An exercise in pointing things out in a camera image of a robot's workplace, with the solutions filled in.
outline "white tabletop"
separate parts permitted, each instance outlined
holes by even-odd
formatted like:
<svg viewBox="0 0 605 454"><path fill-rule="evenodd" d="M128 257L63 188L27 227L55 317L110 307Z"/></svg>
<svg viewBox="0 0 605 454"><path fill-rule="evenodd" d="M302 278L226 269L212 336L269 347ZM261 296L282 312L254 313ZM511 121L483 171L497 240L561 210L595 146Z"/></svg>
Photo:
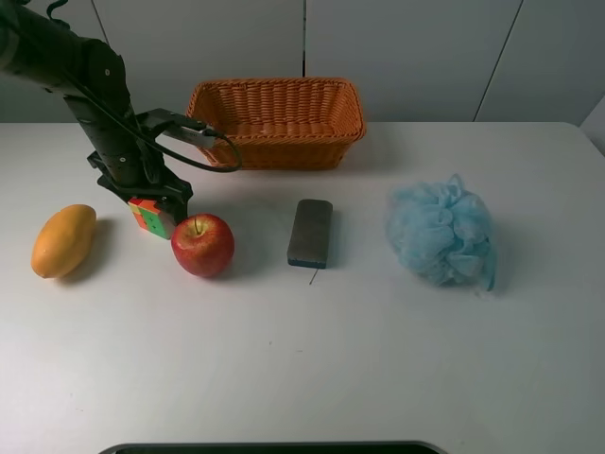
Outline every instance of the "white tabletop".
<svg viewBox="0 0 605 454"><path fill-rule="evenodd" d="M197 156L188 146L172 148ZM126 442L423 440L450 454L600 452L605 158L565 124L370 124L336 171L218 175L192 212L229 222L232 269L182 270L96 186L77 125L0 125L0 452ZM398 185L458 172L487 203L496 292L432 288L384 236ZM331 269L286 263L298 200L336 210ZM44 222L94 207L67 282L29 267Z"/></svg>

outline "mango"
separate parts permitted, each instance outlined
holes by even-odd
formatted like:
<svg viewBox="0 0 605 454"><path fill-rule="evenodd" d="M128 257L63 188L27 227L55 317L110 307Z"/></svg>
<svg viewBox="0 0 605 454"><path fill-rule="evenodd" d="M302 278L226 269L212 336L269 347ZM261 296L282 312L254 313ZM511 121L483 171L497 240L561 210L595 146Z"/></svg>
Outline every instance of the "mango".
<svg viewBox="0 0 605 454"><path fill-rule="evenodd" d="M96 211L88 205L69 205L49 219L36 238L31 268L45 278L63 277L91 250Z"/></svg>

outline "red apple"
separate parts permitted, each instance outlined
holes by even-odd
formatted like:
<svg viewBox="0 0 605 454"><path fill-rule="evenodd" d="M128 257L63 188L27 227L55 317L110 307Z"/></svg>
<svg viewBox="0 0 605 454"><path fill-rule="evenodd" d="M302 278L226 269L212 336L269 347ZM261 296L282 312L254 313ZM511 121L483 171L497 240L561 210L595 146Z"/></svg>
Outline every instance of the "red apple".
<svg viewBox="0 0 605 454"><path fill-rule="evenodd" d="M194 215L181 222L170 239L183 268L196 276L223 271L233 257L235 240L227 222L214 215Z"/></svg>

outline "blue bath pouf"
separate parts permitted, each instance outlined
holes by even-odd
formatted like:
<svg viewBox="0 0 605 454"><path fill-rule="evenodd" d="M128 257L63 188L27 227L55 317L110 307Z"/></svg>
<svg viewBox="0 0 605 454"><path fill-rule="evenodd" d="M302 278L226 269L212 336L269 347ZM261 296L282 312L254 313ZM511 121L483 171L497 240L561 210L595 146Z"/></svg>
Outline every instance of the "blue bath pouf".
<svg viewBox="0 0 605 454"><path fill-rule="evenodd" d="M399 262L438 286L493 288L496 266L492 219L459 175L447 183L418 183L395 191L387 237Z"/></svg>

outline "wicker basket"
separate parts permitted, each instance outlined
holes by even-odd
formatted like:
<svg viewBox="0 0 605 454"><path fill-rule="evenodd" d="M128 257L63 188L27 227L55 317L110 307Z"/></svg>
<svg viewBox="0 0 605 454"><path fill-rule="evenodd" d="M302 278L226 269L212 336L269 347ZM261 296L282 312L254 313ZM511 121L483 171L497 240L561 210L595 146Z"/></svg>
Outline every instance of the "wicker basket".
<svg viewBox="0 0 605 454"><path fill-rule="evenodd" d="M239 147L243 168L334 168L366 127L357 91L345 79L230 79L203 82L187 115L210 123ZM199 149L213 166L233 166L217 140Z"/></svg>

